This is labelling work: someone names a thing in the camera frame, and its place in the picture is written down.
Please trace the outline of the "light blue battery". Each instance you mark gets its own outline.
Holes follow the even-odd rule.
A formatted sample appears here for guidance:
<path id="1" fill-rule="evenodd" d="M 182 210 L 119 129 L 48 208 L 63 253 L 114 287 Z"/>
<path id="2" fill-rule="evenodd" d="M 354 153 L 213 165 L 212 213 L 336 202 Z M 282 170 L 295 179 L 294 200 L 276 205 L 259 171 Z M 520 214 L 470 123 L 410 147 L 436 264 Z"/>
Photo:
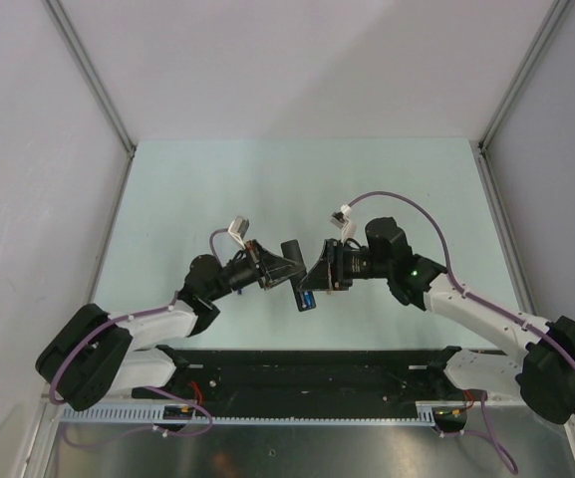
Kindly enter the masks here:
<path id="1" fill-rule="evenodd" d="M 315 299 L 314 299 L 312 293 L 306 292 L 304 294 L 304 300 L 305 300 L 305 304 L 306 304 L 307 309 L 314 309 L 316 307 Z"/>

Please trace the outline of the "black remote control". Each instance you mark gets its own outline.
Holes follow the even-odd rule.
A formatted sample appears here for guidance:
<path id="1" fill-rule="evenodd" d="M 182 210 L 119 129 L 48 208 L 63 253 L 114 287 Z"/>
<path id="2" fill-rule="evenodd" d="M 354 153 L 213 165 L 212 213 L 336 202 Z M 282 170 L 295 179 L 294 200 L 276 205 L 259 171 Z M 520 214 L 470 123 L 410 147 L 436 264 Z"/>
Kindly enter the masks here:
<path id="1" fill-rule="evenodd" d="M 303 259 L 303 255 L 302 255 L 302 251 L 299 245 L 299 242 L 296 239 L 290 240 L 290 241 L 286 241 L 283 242 L 281 244 L 281 251 L 283 254 L 283 257 L 288 258 L 293 260 L 294 262 L 298 263 L 298 264 L 302 264 L 305 267 L 305 263 L 304 263 L 304 259 Z M 292 288 L 292 292 L 296 301 L 296 306 L 299 312 L 308 312 L 308 311 L 312 311 L 314 309 L 302 309 L 301 308 L 301 304 L 300 304 L 300 297 L 301 295 L 304 296 L 304 294 L 306 292 L 310 292 L 313 294 L 312 291 L 299 291 L 298 290 L 298 284 L 299 282 L 306 276 L 306 267 L 305 267 L 305 271 L 297 276 L 294 276 L 293 278 L 290 279 L 290 285 Z"/>

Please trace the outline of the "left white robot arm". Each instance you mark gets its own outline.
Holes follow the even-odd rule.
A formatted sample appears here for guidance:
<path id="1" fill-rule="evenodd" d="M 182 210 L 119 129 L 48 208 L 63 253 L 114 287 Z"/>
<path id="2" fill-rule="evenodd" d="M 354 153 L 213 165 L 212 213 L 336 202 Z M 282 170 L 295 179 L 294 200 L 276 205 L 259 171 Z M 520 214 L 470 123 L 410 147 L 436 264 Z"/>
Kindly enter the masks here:
<path id="1" fill-rule="evenodd" d="M 301 262 L 255 240 L 226 264 L 199 255 L 166 305 L 123 315 L 94 303 L 82 306 L 40 353 L 35 369 L 49 385 L 50 402 L 76 411 L 135 388 L 178 397 L 187 389 L 188 374 L 164 342 L 205 332 L 219 315 L 217 300 L 250 285 L 271 290 L 304 270 Z"/>

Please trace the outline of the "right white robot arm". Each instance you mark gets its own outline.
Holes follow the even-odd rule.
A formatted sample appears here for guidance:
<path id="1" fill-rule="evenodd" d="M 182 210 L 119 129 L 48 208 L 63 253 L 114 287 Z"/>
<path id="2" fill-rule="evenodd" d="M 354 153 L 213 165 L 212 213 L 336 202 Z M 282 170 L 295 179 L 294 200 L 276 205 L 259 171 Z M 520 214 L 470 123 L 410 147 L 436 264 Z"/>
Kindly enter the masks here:
<path id="1" fill-rule="evenodd" d="M 346 291 L 356 280 L 386 281 L 404 306 L 450 319 L 500 351 L 485 356 L 450 349 L 428 374 L 430 392 L 451 399 L 462 389 L 522 399 L 541 418 L 564 424 L 575 416 L 575 321 L 506 310 L 456 284 L 447 267 L 413 251 L 392 217 L 371 220 L 367 243 L 328 239 L 300 281 L 303 291 Z"/>

